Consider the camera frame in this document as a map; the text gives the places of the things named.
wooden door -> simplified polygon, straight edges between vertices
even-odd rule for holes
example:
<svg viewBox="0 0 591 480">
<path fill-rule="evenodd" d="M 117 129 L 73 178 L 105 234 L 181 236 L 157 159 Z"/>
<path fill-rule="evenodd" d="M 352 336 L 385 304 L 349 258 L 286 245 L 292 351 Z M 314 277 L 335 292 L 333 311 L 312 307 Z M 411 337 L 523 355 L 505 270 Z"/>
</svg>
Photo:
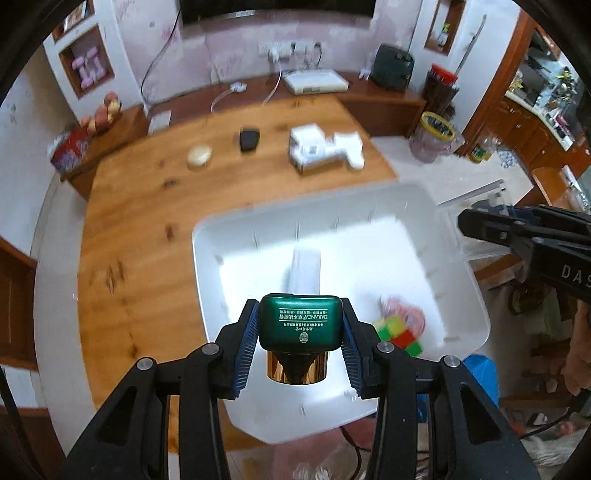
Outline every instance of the wooden door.
<svg viewBox="0 0 591 480">
<path fill-rule="evenodd" d="M 558 142 L 554 142 L 554 144 L 549 142 L 529 164 L 530 172 L 540 167 L 554 167 L 559 170 L 564 166 L 564 157 L 564 150 Z"/>
<path fill-rule="evenodd" d="M 529 167 L 543 149 L 548 145 L 552 145 L 551 142 L 556 143 L 556 139 L 548 132 L 542 122 L 538 121 L 538 127 L 536 127 L 533 135 L 519 149 L 521 161 Z"/>
<path fill-rule="evenodd" d="M 519 109 L 511 106 L 508 100 L 501 100 L 492 111 L 486 127 L 505 143 L 520 119 L 521 112 Z"/>
<path fill-rule="evenodd" d="M 587 141 L 582 145 L 577 144 L 570 147 L 564 156 L 564 163 L 570 167 L 575 177 L 579 178 L 591 165 L 591 149 Z"/>
<path fill-rule="evenodd" d="M 528 112 L 527 110 L 521 111 L 521 119 L 515 126 L 516 134 L 514 137 L 512 137 L 511 145 L 511 147 L 520 157 L 524 155 L 523 147 L 534 135 L 539 124 L 540 119 L 538 119 L 538 117 L 536 117 L 533 113 Z"/>
<path fill-rule="evenodd" d="M 0 238 L 0 363 L 37 369 L 33 342 L 36 266 Z"/>
</svg>

white box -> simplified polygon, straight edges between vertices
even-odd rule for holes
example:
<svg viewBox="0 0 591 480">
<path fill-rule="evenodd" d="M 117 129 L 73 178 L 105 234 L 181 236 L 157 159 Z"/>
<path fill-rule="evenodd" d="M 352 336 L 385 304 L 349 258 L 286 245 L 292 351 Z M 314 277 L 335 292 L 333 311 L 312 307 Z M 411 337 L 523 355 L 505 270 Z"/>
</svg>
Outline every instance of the white box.
<svg viewBox="0 0 591 480">
<path fill-rule="evenodd" d="M 490 322 L 469 264 L 446 222 L 418 185 L 380 183 L 238 210 L 199 223 L 193 252 L 208 341 L 238 320 L 249 298 L 286 291 L 293 249 L 319 249 L 321 294 L 348 297 L 363 322 L 394 295 L 422 308 L 423 357 L 466 358 L 487 340 Z M 246 388 L 227 401 L 231 422 L 266 443 L 324 432 L 374 413 L 349 385 L 341 351 L 329 354 L 315 385 L 276 383 L 257 346 Z"/>
<path fill-rule="evenodd" d="M 305 70 L 284 77 L 285 84 L 295 95 L 346 92 L 349 82 L 334 70 Z"/>
</svg>

wall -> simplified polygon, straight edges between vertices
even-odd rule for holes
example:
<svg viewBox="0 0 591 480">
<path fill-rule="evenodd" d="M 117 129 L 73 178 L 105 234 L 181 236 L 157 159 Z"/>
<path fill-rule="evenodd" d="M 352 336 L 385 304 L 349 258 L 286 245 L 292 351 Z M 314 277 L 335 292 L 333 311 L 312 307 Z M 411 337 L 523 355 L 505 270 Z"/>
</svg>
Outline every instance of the wall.
<svg viewBox="0 0 591 480">
<path fill-rule="evenodd" d="M 113 0 L 117 22 L 134 75 L 141 83 L 148 65 L 171 33 L 177 13 L 174 0 Z M 378 0 L 373 19 L 324 12 L 279 12 L 257 17 L 207 21 L 174 34 L 174 40 L 144 93 L 151 101 L 167 99 L 217 82 L 272 72 L 258 56 L 259 42 L 312 40 L 325 44 L 321 67 L 358 71 L 381 43 L 408 48 L 421 0 Z M 302 59 L 285 63 L 287 69 Z"/>
<path fill-rule="evenodd" d="M 0 236 L 27 255 L 54 174 L 47 146 L 73 121 L 41 48 L 0 106 Z"/>
<path fill-rule="evenodd" d="M 462 131 L 476 111 L 505 55 L 520 8 L 513 0 L 467 0 L 462 22 L 447 57 L 424 48 L 436 8 L 437 0 L 424 0 L 410 47 L 410 52 L 415 58 L 411 85 L 419 90 L 423 87 L 431 64 L 437 63 L 455 72 L 472 40 L 471 34 L 478 31 L 482 16 L 488 16 L 480 38 L 457 81 L 460 91 L 454 99 L 456 117 L 453 123 Z"/>
<path fill-rule="evenodd" d="M 49 35 L 43 42 L 49 63 L 58 84 L 61 86 L 62 94 L 78 120 L 82 120 L 87 115 L 93 115 L 96 108 L 103 103 L 105 95 L 112 90 L 117 92 L 126 108 L 142 103 L 138 84 L 131 72 L 125 47 L 117 28 L 115 5 L 112 0 L 96 0 L 94 6 L 94 15 L 68 30 L 57 41 L 52 35 Z M 100 30 L 102 42 L 99 42 L 98 30 Z M 105 54 L 108 57 L 115 78 L 86 90 L 84 95 L 78 98 L 59 55 L 70 46 L 71 52 L 78 58 L 82 55 L 85 56 L 92 47 L 99 46 L 100 55 Z"/>
</svg>

yellow bin rim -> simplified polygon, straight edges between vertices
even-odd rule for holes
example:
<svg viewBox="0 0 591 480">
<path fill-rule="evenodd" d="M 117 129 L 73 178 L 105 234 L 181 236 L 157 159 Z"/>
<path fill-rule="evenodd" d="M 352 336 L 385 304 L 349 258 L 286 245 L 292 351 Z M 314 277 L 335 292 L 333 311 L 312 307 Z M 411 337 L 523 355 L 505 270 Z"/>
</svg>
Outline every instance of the yellow bin rim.
<svg viewBox="0 0 591 480">
<path fill-rule="evenodd" d="M 428 121 L 428 119 L 430 119 L 430 118 L 441 122 L 443 125 L 445 125 L 449 129 L 450 133 L 444 134 L 444 133 L 440 132 L 439 130 L 437 130 L 436 128 L 433 128 L 429 124 L 429 121 Z M 427 130 L 427 132 L 429 132 L 430 134 L 439 138 L 440 140 L 447 140 L 448 142 L 451 142 L 456 137 L 456 129 L 453 128 L 452 124 L 450 122 L 448 122 L 447 120 L 445 120 L 442 116 L 437 115 L 436 113 L 423 112 L 423 114 L 421 115 L 421 125 L 423 126 L 423 128 L 425 130 Z"/>
</svg>

pink wall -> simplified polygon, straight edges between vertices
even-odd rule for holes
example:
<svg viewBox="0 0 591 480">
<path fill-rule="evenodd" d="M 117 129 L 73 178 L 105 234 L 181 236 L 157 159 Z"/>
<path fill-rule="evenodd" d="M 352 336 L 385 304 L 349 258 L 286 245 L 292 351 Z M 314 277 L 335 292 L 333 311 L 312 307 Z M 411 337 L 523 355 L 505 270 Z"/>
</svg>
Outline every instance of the pink wall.
<svg viewBox="0 0 591 480">
<path fill-rule="evenodd" d="M 131 68 L 138 81 L 174 25 L 174 0 L 113 0 Z M 144 93 L 152 102 L 217 82 L 272 72 L 258 56 L 262 41 L 312 40 L 325 45 L 321 67 L 358 71 L 381 43 L 410 45 L 421 0 L 377 0 L 373 19 L 324 12 L 280 12 L 256 17 L 204 22 L 177 31 L 164 57 L 152 71 Z M 286 69 L 303 59 L 285 62 Z"/>
</svg>

